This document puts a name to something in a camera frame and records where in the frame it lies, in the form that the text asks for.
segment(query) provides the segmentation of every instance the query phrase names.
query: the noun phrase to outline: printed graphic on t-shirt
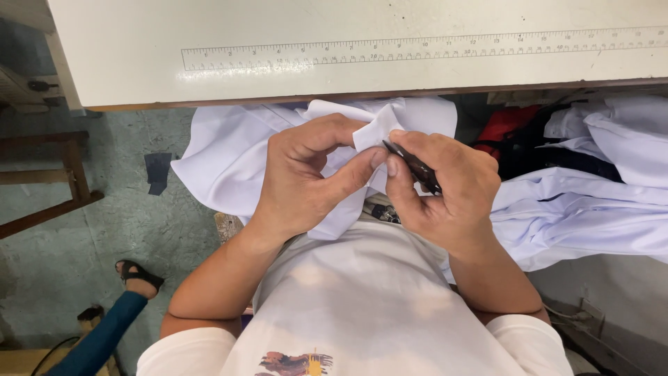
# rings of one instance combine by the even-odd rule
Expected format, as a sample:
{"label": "printed graphic on t-shirt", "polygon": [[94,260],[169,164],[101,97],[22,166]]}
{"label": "printed graphic on t-shirt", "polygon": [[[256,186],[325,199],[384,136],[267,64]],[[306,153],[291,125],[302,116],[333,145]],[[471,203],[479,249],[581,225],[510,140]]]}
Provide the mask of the printed graphic on t-shirt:
{"label": "printed graphic on t-shirt", "polygon": [[331,369],[332,357],[311,353],[291,357],[269,351],[262,357],[260,365],[271,373],[260,372],[255,376],[322,376],[327,375],[327,370]]}

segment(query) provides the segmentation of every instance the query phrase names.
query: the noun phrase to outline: black scissors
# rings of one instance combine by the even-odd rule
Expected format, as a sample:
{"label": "black scissors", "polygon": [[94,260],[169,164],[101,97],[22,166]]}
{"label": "black scissors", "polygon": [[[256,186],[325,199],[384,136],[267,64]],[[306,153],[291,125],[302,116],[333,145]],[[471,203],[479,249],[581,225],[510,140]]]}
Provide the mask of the black scissors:
{"label": "black scissors", "polygon": [[441,185],[438,183],[438,180],[436,180],[436,173],[431,167],[427,166],[423,161],[421,161],[415,155],[412,155],[411,153],[407,152],[404,148],[395,143],[389,143],[383,140],[383,144],[385,144],[385,147],[392,154],[398,155],[399,157],[401,157],[401,159],[403,159],[406,162],[406,164],[408,165],[408,169],[413,174],[413,177],[415,177],[415,179],[419,181],[420,184],[425,186],[429,190],[429,192],[432,193],[432,195],[435,195],[436,192],[441,194],[443,193],[443,191],[441,190]]}

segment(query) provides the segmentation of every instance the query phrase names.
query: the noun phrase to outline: t-shirt sleeve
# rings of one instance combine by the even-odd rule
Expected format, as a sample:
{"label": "t-shirt sleeve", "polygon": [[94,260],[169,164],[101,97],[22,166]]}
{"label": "t-shirt sleeve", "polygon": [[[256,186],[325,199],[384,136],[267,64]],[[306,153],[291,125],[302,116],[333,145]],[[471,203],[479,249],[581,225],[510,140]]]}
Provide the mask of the t-shirt sleeve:
{"label": "t-shirt sleeve", "polygon": [[146,349],[137,376],[218,376],[236,339],[221,328],[196,328],[174,333]]}
{"label": "t-shirt sleeve", "polygon": [[528,376],[573,375],[561,337],[542,320],[507,314],[490,321],[487,329]]}

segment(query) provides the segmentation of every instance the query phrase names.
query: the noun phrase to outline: fingernail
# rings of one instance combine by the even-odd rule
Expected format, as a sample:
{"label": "fingernail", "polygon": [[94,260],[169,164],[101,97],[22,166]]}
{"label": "fingernail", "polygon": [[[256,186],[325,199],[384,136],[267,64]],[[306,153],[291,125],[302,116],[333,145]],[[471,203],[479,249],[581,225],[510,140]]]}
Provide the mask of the fingernail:
{"label": "fingernail", "polygon": [[387,160],[387,175],[390,177],[397,175],[397,161],[394,159]]}
{"label": "fingernail", "polygon": [[403,135],[405,135],[406,133],[408,133],[408,132],[406,132],[406,131],[403,130],[403,129],[394,129],[394,130],[392,130],[392,131],[390,132],[390,134],[392,134],[393,136],[403,136]]}
{"label": "fingernail", "polygon": [[380,166],[385,160],[387,159],[387,153],[385,151],[379,150],[375,152],[373,157],[371,158],[371,168],[376,169],[378,166]]}

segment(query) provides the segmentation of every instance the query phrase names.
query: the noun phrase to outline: blue pants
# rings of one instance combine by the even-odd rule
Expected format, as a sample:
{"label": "blue pants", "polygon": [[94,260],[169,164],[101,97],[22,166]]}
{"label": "blue pants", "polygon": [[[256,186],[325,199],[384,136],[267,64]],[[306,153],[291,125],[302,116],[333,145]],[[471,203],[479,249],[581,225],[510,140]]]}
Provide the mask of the blue pants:
{"label": "blue pants", "polygon": [[100,323],[46,376],[94,376],[112,356],[130,324],[144,309],[147,298],[125,291]]}

